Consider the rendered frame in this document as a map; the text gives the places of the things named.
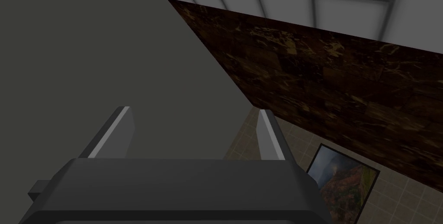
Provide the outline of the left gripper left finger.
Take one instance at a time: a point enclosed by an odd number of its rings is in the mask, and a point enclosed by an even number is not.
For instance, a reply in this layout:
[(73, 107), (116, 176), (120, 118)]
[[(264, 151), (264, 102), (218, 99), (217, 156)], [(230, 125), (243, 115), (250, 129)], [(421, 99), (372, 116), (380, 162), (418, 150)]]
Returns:
[(130, 106), (118, 106), (79, 158), (124, 158), (135, 132)]

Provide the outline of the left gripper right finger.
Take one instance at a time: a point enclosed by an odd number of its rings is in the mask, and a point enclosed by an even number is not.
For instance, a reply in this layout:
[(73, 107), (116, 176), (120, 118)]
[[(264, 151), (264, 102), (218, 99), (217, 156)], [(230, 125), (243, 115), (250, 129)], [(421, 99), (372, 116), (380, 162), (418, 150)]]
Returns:
[(256, 134), (262, 160), (295, 160), (271, 110), (259, 110)]

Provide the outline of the framed landscape picture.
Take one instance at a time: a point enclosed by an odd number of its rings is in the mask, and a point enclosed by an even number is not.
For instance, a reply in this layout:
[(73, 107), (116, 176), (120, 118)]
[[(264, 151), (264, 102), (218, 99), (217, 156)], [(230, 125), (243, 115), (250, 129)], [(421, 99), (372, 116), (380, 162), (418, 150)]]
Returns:
[(306, 172), (317, 183), (333, 224), (357, 224), (380, 174), (325, 144), (319, 145)]

